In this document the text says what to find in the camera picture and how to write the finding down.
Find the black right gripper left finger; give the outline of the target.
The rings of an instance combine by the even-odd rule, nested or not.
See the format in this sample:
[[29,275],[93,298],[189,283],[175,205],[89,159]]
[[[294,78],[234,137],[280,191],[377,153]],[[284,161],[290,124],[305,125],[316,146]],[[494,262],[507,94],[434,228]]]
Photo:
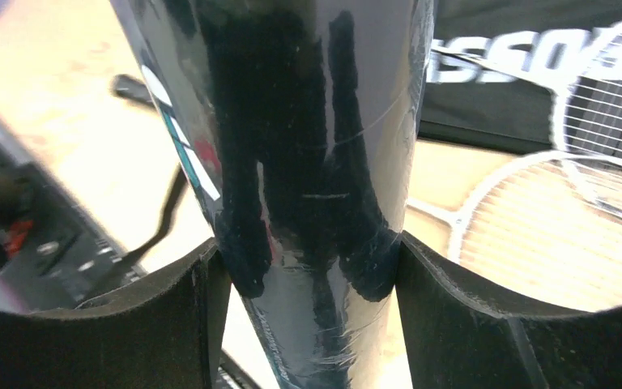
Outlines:
[[0,388],[212,388],[230,287],[209,239],[77,310],[0,312]]

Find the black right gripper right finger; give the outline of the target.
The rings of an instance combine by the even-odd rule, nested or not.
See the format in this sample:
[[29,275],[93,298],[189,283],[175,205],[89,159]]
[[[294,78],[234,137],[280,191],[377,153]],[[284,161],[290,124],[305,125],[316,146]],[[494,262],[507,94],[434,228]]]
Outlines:
[[622,388],[622,306],[588,313],[521,295],[409,233],[396,291],[415,388]]

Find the black shuttlecock tube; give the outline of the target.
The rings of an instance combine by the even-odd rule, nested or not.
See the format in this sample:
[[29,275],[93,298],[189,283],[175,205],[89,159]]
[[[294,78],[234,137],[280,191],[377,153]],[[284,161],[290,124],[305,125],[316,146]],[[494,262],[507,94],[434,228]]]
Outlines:
[[431,1],[115,1],[282,388],[375,388]]

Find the black racket bag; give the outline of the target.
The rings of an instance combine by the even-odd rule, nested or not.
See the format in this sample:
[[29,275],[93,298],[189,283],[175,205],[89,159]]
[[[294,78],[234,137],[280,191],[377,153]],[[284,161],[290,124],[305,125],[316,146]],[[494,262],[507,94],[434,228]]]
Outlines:
[[[433,44],[553,80],[621,20],[622,1],[441,1]],[[537,152],[552,145],[551,113],[546,88],[434,53],[419,136]]]

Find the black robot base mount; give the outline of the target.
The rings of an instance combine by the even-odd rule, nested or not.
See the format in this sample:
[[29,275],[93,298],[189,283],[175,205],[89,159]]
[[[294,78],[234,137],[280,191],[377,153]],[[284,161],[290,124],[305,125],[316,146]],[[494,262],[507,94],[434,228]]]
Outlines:
[[0,122],[0,311],[74,309],[143,277]]

